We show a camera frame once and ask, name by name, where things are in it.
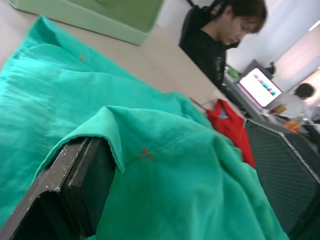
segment beige table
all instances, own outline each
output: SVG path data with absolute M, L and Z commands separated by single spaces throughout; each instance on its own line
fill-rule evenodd
M 35 15 L 12 8 L 8 0 L 0 0 L 0 68 L 21 44 L 36 19 Z M 159 26 L 143 46 L 136 46 L 63 23 L 57 24 L 162 92 L 180 92 L 206 108 L 212 107 L 209 102 L 226 99 Z

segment red cloth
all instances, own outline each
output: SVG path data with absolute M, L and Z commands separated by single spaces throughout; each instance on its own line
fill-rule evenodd
M 213 128 L 219 133 L 225 135 L 233 144 L 241 149 L 243 161 L 253 168 L 256 168 L 256 163 L 251 151 L 250 144 L 244 129 L 244 120 L 239 117 L 228 105 L 226 101 L 219 99 L 215 105 L 214 110 L 206 111 L 207 117 L 211 122 Z

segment green container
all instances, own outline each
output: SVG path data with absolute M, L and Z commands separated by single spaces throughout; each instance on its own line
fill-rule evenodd
M 142 45 L 164 0 L 9 0 L 16 9 Z

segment black shirt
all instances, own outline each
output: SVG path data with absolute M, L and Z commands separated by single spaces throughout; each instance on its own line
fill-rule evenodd
M 197 30 L 181 48 L 220 89 L 224 80 L 226 46 L 220 41 L 215 41 L 204 31 Z

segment person in white shirt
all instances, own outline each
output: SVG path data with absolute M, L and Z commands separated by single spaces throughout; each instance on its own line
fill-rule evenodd
M 315 92 L 315 88 L 308 83 L 302 83 L 299 85 L 294 94 L 284 92 L 281 95 L 281 104 L 285 105 L 286 110 L 280 114 L 280 117 L 287 119 L 303 117 L 311 122 L 311 111 L 304 100 L 312 97 Z

